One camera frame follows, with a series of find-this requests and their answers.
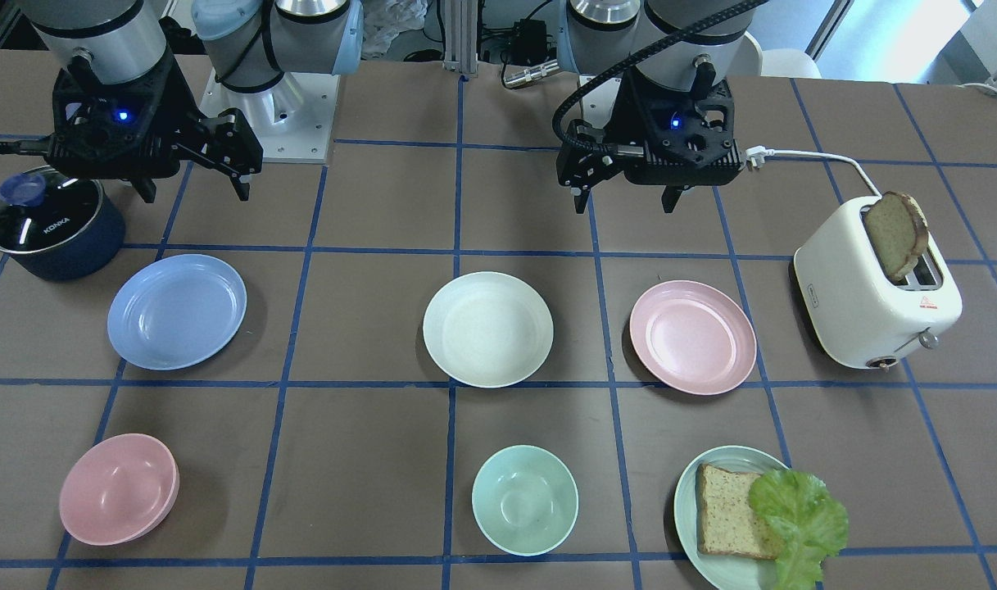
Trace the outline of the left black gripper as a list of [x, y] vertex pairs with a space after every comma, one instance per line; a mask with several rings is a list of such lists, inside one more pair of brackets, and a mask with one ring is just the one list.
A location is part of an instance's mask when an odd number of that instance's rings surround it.
[[613, 144], [619, 156], [589, 153], [565, 144], [558, 154], [559, 184], [573, 187], [574, 211], [584, 214], [591, 187], [622, 173], [632, 184], [666, 184], [662, 208], [671, 214], [686, 187], [722, 186], [745, 168], [733, 137], [734, 101], [727, 81], [694, 101], [643, 75], [619, 82], [613, 112], [603, 128], [574, 119], [566, 130], [582, 142]]

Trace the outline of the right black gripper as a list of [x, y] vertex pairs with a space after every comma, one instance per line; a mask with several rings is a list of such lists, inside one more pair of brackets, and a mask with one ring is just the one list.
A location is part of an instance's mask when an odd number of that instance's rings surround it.
[[184, 161], [218, 170], [241, 202], [265, 150], [237, 108], [200, 111], [171, 49], [145, 74], [105, 84], [86, 57], [72, 57], [52, 87], [52, 134], [0, 141], [0, 156], [42, 157], [71, 178], [123, 179], [154, 204], [154, 179], [172, 178]]

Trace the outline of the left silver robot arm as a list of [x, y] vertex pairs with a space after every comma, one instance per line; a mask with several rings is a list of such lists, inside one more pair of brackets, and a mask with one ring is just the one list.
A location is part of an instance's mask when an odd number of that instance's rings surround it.
[[588, 81], [555, 109], [559, 184], [574, 209], [622, 175], [660, 186], [671, 212], [700, 186], [734, 180], [744, 162], [734, 139], [727, 71], [756, 1], [564, 1], [557, 63]]

